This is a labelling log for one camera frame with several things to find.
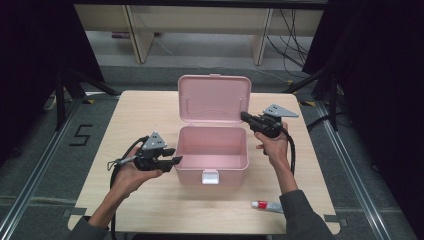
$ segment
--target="metal rail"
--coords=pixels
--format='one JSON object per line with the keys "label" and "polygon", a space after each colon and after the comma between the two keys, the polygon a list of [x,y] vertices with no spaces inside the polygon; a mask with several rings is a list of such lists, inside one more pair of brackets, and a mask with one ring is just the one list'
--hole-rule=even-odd
{"label": "metal rail", "polygon": [[15,231],[22,215],[28,206],[28,203],[31,201],[32,195],[34,194],[44,176],[44,173],[49,167],[54,154],[56,153],[58,146],[64,134],[66,133],[69,123],[74,116],[74,113],[81,105],[81,103],[82,99],[73,99],[73,102],[71,103],[68,110],[68,117],[66,118],[66,121],[63,123],[62,127],[54,133],[47,148],[44,150],[43,155],[32,171],[31,176],[28,178],[24,188],[17,196],[6,217],[2,220],[0,224],[0,237],[2,240],[10,239],[13,232]]}
{"label": "metal rail", "polygon": [[[317,102],[317,110],[320,117],[328,115],[327,109],[322,102]],[[333,143],[333,146],[339,156],[340,162],[346,171],[349,182],[352,184],[353,191],[358,198],[359,203],[368,219],[371,229],[374,232],[376,239],[392,239],[387,230],[386,224],[383,221],[377,207],[375,206],[371,196],[369,195],[361,177],[356,170],[352,159],[349,156],[338,132],[333,131],[333,128],[328,120],[324,121],[325,129]]]}

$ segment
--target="box lid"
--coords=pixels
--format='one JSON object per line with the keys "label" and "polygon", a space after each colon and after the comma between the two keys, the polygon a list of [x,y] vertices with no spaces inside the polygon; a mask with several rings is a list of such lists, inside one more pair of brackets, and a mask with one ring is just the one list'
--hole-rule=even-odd
{"label": "box lid", "polygon": [[180,117],[185,122],[241,123],[252,84],[246,77],[185,75],[178,80]]}

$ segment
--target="sleeve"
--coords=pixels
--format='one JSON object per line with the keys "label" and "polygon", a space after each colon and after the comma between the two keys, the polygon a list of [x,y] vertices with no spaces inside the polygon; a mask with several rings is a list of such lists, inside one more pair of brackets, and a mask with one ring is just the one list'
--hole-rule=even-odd
{"label": "sleeve", "polygon": [[87,216],[81,217],[69,234],[68,240],[103,240],[109,230],[91,226],[89,219]]}
{"label": "sleeve", "polygon": [[322,218],[313,210],[301,190],[280,196],[287,224],[288,239],[335,239]]}

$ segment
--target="triangular bracket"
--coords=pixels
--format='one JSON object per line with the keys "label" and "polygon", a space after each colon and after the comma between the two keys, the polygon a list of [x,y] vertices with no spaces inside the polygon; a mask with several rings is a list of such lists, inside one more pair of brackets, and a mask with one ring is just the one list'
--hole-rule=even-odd
{"label": "triangular bracket", "polygon": [[283,107],[278,106],[273,103],[269,107],[267,107],[263,113],[272,116],[272,117],[299,117],[297,113],[289,111]]}
{"label": "triangular bracket", "polygon": [[150,135],[149,139],[144,143],[143,150],[166,148],[167,145],[157,131]]}

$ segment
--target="open container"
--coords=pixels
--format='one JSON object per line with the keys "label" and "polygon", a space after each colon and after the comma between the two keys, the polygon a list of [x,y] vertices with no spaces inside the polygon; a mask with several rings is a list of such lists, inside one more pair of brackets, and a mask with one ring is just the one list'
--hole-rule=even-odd
{"label": "open container", "polygon": [[250,91],[246,77],[212,74],[179,79],[180,117],[188,123],[180,130],[175,152],[183,156],[175,166],[181,184],[243,183],[249,157],[240,112],[248,111]]}

